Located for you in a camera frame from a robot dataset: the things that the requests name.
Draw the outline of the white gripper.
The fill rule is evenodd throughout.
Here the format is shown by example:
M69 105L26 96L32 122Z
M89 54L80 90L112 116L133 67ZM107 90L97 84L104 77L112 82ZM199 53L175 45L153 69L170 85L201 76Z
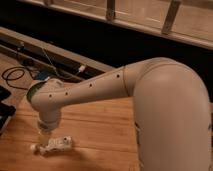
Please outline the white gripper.
M46 122L46 121L42 121L41 119L37 120L37 125L41 132L52 132L59 127L59 124L60 124L59 121ZM46 154L46 153L54 152L58 150L58 141L56 139L50 139L50 140L49 139L50 139L49 133L39 134L39 144L41 146L45 146L40 148L40 152L42 154Z

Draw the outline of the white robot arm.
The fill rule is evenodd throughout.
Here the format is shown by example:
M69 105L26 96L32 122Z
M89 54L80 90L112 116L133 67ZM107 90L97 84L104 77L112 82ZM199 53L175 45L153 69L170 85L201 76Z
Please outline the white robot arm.
M169 58L152 58L65 86L58 79L27 94L38 127L58 127L67 105L131 97L140 171L213 171L211 103L200 76Z

